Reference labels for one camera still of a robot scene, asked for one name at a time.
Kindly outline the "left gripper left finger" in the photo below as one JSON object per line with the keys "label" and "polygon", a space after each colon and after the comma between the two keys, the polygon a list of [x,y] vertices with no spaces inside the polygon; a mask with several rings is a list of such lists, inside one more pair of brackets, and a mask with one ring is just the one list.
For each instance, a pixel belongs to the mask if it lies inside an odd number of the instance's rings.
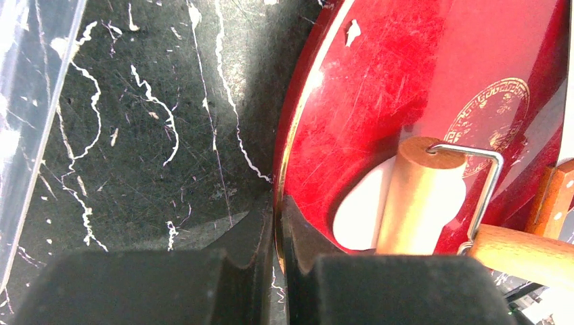
{"label": "left gripper left finger", "polygon": [[273,221],[257,204],[199,251],[74,253],[50,264],[14,324],[262,324]]}

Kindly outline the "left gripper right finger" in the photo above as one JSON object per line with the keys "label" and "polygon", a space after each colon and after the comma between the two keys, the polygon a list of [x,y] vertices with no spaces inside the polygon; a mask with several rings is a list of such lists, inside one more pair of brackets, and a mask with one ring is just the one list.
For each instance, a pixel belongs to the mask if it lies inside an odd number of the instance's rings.
{"label": "left gripper right finger", "polygon": [[348,255],[286,196],[282,250],[291,324],[527,324],[476,260]]}

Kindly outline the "white dough piece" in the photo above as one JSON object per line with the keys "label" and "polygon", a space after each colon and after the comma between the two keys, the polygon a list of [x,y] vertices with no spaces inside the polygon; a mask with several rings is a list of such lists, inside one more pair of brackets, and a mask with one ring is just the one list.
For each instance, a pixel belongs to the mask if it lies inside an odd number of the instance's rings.
{"label": "white dough piece", "polygon": [[354,251],[430,255],[466,198],[463,168],[417,167],[395,156],[369,171],[337,208],[332,231]]}

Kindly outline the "wooden double-ended rolling pin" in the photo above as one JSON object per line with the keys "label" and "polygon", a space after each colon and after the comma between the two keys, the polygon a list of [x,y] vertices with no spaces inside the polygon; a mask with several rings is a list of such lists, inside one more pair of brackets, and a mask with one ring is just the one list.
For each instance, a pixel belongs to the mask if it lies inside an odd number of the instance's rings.
{"label": "wooden double-ended rolling pin", "polygon": [[411,137],[397,149],[375,251],[379,255],[430,255],[443,227],[462,208],[467,158],[491,161],[474,208],[467,241],[458,252],[485,267],[536,282],[573,289],[573,245],[559,240],[573,199],[573,160],[564,154],[548,171],[527,231],[482,222],[502,172],[503,156],[491,150]]}

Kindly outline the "red round tray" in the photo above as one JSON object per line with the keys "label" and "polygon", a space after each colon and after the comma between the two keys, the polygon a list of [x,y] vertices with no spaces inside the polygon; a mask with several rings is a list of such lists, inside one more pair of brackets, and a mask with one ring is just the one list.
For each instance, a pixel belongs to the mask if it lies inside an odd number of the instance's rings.
{"label": "red round tray", "polygon": [[279,121],[273,207],[286,198],[336,250],[343,198],[399,142],[427,136],[499,152],[483,222],[525,230],[564,118],[570,1],[330,1]]}

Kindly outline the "clear plastic tray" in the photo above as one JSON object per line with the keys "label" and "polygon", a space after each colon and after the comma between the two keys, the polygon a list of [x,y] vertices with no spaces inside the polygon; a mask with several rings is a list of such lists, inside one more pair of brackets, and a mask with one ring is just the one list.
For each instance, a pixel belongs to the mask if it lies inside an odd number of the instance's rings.
{"label": "clear plastic tray", "polygon": [[1,288],[7,286],[85,1],[1,2]]}

